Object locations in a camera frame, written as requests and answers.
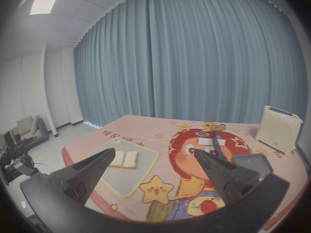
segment sticker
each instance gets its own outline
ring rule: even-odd
[[[195,134],[196,135],[200,135],[200,136],[207,136],[207,135],[209,135],[208,133],[205,133],[205,132],[197,132]]]

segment blue curtain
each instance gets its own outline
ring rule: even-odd
[[[304,119],[307,76],[287,16],[266,0],[127,0],[75,48],[85,121],[123,115],[259,123]]]

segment gray cutting board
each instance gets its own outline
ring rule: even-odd
[[[155,150],[147,149],[143,146],[116,137],[96,151],[90,153],[87,157],[109,148],[115,148],[116,151],[138,152],[136,169],[108,167],[102,176],[103,182],[119,196],[129,197],[135,192],[149,173],[154,163],[157,161],[159,153]]]

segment toast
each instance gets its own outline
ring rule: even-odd
[[[123,165],[124,156],[125,156],[124,151],[116,151],[116,156],[108,167],[121,168]]]
[[[137,156],[138,156],[137,151],[126,152],[122,168],[136,169]]]

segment ceiling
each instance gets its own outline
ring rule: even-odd
[[[0,64],[26,54],[74,47],[76,42],[105,13],[122,0],[56,0],[50,14],[29,15],[34,0],[27,0],[12,15],[0,40]],[[290,8],[284,0],[269,0],[285,13]]]

